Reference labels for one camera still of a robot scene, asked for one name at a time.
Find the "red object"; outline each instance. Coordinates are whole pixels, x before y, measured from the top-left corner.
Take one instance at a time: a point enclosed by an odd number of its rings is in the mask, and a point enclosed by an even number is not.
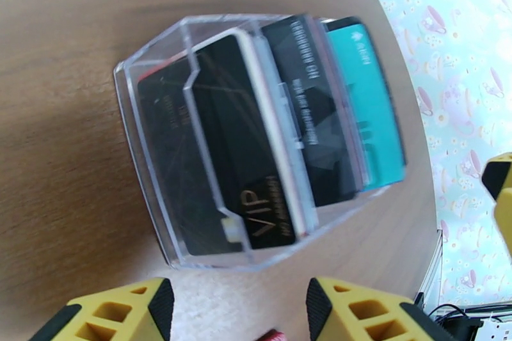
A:
[[[271,330],[262,338],[259,338],[258,341],[288,341],[288,338],[280,331]]]

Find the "yellow plastic part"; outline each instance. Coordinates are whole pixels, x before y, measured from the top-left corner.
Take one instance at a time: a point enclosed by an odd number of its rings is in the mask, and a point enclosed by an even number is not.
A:
[[[341,280],[317,280],[332,304],[317,341],[432,341],[399,306],[410,299]]]
[[[512,153],[510,152],[489,159],[482,176],[482,182],[489,192],[498,194],[501,189],[512,187],[511,166]],[[501,172],[503,167],[508,171],[504,176]]]
[[[504,188],[498,195],[494,207],[494,219],[509,253],[512,253],[512,188]]]
[[[82,309],[52,341],[162,341],[148,310],[162,278],[69,301]]]

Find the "teal card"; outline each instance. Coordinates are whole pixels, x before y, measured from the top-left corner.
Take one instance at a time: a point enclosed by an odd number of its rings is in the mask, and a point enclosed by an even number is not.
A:
[[[328,37],[349,92],[370,176],[365,190],[405,178],[405,158],[386,80],[365,26],[356,19],[328,24]]]

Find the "black card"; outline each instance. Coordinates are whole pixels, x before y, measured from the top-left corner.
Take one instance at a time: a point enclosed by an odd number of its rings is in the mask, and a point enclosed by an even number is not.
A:
[[[145,137],[175,231],[192,255],[241,251],[227,241],[183,96],[191,73],[182,58],[138,83]]]
[[[237,38],[196,52],[192,87],[225,207],[244,217],[252,248],[289,245],[296,237],[280,177]],[[139,82],[149,149],[172,216],[192,255],[240,251],[227,241],[192,128],[183,87],[187,59]]]
[[[346,140],[351,135],[343,132],[314,25],[310,16],[295,15],[262,32],[291,98],[315,204],[323,206],[352,199],[362,181],[355,176],[360,173],[354,171]]]
[[[252,88],[257,76],[240,45],[228,35],[197,50],[193,95],[226,208],[244,217],[252,248],[290,245],[296,236]]]

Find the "black rubber pad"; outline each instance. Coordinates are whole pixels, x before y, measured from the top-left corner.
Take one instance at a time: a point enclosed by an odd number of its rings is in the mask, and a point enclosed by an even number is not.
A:
[[[482,183],[494,200],[500,195],[501,188],[507,179],[509,170],[510,162],[508,161],[492,161],[485,167],[484,173],[482,174]]]
[[[155,296],[148,305],[148,310],[164,341],[169,341],[174,310],[174,292],[169,279],[162,281],[162,284],[160,284]]]
[[[331,301],[316,278],[309,281],[306,309],[308,312],[309,335],[311,341],[316,341],[332,311]]]
[[[51,341],[81,309],[81,305],[64,306],[28,341]]]

